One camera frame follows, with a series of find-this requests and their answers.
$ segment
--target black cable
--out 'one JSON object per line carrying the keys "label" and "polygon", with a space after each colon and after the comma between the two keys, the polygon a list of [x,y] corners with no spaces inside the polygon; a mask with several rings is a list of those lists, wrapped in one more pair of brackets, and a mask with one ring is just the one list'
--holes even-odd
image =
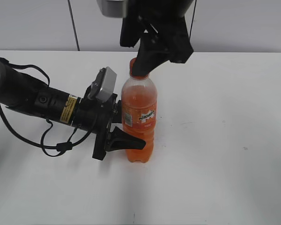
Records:
{"label": "black cable", "polygon": [[[193,20],[195,18],[195,11],[196,11],[196,6],[197,6],[197,0],[195,0],[195,5],[193,7],[193,12],[192,12],[192,24]],[[191,41],[191,35],[192,35],[192,24],[191,24],[191,30],[189,31],[189,40]]]}
{"label": "black cable", "polygon": [[48,87],[50,85],[50,77],[45,73],[45,71],[43,71],[40,67],[36,66],[36,65],[32,65],[32,64],[28,64],[28,65],[16,65],[16,64],[12,64],[10,63],[7,59],[0,57],[0,62],[2,62],[3,64],[8,65],[11,68],[14,69],[27,69],[27,68],[33,68],[36,69],[37,71],[39,71],[41,74],[43,74],[47,80],[48,80]]}
{"label": "black cable", "polygon": [[[9,130],[14,136],[16,136],[16,137],[19,138],[21,141],[23,141],[23,142],[25,142],[25,143],[27,143],[27,144],[33,145],[33,146],[38,147],[38,148],[41,148],[41,147],[42,147],[40,144],[35,143],[35,142],[33,142],[33,141],[31,141],[31,140],[28,140],[28,139],[26,139],[25,137],[19,135],[19,134],[11,127],[11,125],[9,124],[9,122],[8,122],[6,116],[5,116],[5,114],[4,114],[4,112],[3,112],[2,108],[1,108],[1,105],[0,105],[0,117],[1,117],[1,119],[2,119],[2,121],[3,121],[3,123],[5,124],[5,126],[8,128],[8,130]],[[45,145],[44,148],[46,148],[46,149],[56,149],[56,146],[46,146],[46,145]]]}
{"label": "black cable", "polygon": [[70,142],[71,141],[71,138],[73,137],[73,135],[76,133],[78,127],[75,127],[73,133],[71,134],[71,136],[69,137],[69,139],[67,140],[67,142]]}
{"label": "black cable", "polygon": [[47,121],[47,123],[50,123],[51,126],[43,133],[43,135],[42,135],[42,137],[41,137],[41,149],[43,150],[43,153],[44,153],[45,155],[47,155],[47,156],[50,156],[50,157],[61,156],[61,155],[63,155],[66,151],[61,151],[61,152],[59,152],[57,155],[50,155],[50,154],[48,154],[48,152],[47,152],[46,149],[44,148],[44,139],[45,139],[45,136],[46,136],[46,134],[49,132],[49,130],[51,130],[51,128],[53,127],[53,123],[52,123],[50,120],[46,119],[46,121]]}
{"label": "black cable", "polygon": [[[56,146],[47,146],[47,145],[44,145],[44,136],[49,132],[49,130],[50,130],[50,129],[52,128],[52,126],[53,126],[53,124],[52,124],[51,121],[47,120],[47,122],[50,123],[51,126],[50,126],[50,128],[47,129],[47,130],[44,132],[44,134],[42,135],[41,144],[38,144],[38,143],[35,143],[35,142],[33,142],[33,141],[31,141],[31,140],[29,140],[29,139],[26,139],[25,137],[21,136],[20,134],[18,134],[18,133],[11,127],[11,125],[9,124],[9,122],[8,122],[8,120],[7,120],[7,118],[6,118],[5,114],[4,114],[4,112],[3,112],[3,110],[2,110],[1,105],[0,105],[0,117],[1,117],[1,119],[2,119],[2,121],[3,121],[3,123],[5,124],[5,126],[8,128],[8,130],[9,130],[15,137],[19,138],[21,141],[23,141],[23,142],[25,142],[25,143],[27,143],[27,144],[30,144],[30,145],[32,145],[32,146],[41,148],[41,149],[43,150],[43,152],[44,152],[46,155],[48,155],[48,156],[51,156],[51,155],[49,155],[46,151],[44,151],[44,149],[58,150],[58,145],[59,145],[59,144],[57,144]],[[94,121],[93,121],[92,126],[91,126],[90,129],[87,131],[87,133],[86,133],[80,140],[78,140],[77,142],[71,144],[73,147],[74,147],[74,146],[77,146],[78,144],[80,144],[80,143],[82,143],[83,141],[85,141],[85,139],[91,134],[91,132],[92,132],[92,130],[93,130],[95,124],[96,124],[96,120],[97,120],[97,115],[96,115],[96,117],[95,117],[95,119],[94,119]],[[56,156],[60,156],[60,155],[64,154],[64,152],[65,152],[65,151],[61,151],[61,152],[60,152],[58,155],[56,155]]]}

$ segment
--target white tabletop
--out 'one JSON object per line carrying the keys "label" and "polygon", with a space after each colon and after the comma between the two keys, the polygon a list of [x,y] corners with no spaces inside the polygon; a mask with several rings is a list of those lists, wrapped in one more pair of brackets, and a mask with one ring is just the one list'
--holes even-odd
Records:
{"label": "white tabletop", "polygon": [[[52,87],[78,96],[106,66],[118,74],[119,94],[135,55],[0,51],[12,63],[40,66]],[[151,78],[158,121],[146,164],[128,162],[124,151],[92,159],[94,135],[50,158],[0,120],[0,225],[281,225],[281,53],[198,52]],[[49,126],[5,112],[36,142]],[[72,130],[55,123],[45,142],[65,141]]]}

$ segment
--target orange liquid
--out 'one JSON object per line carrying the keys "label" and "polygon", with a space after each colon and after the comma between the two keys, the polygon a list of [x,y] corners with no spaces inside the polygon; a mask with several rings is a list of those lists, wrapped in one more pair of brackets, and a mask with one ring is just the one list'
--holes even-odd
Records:
{"label": "orange liquid", "polygon": [[[156,90],[148,90],[143,86],[128,87],[122,93],[122,104],[133,109],[144,109],[152,106],[157,101]],[[149,161],[154,147],[154,124],[147,129],[135,129],[123,122],[123,130],[135,137],[146,142],[146,146],[142,150],[126,149],[127,158],[130,162],[141,161],[143,163]]]}

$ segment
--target orange bottle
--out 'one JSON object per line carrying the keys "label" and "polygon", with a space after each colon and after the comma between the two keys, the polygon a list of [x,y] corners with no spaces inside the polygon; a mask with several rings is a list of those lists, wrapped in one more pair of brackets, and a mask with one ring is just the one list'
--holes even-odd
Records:
{"label": "orange bottle", "polygon": [[142,150],[126,149],[128,160],[145,163],[150,159],[154,146],[157,90],[149,75],[137,77],[131,74],[135,60],[130,61],[130,78],[122,89],[122,123],[126,133],[146,141]]}

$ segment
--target gray wall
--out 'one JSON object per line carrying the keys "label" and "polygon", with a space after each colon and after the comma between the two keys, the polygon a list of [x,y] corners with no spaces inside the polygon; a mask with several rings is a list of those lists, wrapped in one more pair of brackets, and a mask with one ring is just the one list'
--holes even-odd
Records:
{"label": "gray wall", "polygon": [[281,0],[197,1],[196,51],[281,52]]}
{"label": "gray wall", "polygon": [[[195,51],[281,52],[281,0],[197,1]],[[95,0],[70,2],[80,50],[137,50],[119,46],[121,19],[102,16]],[[68,1],[0,0],[0,50],[77,50]]]}

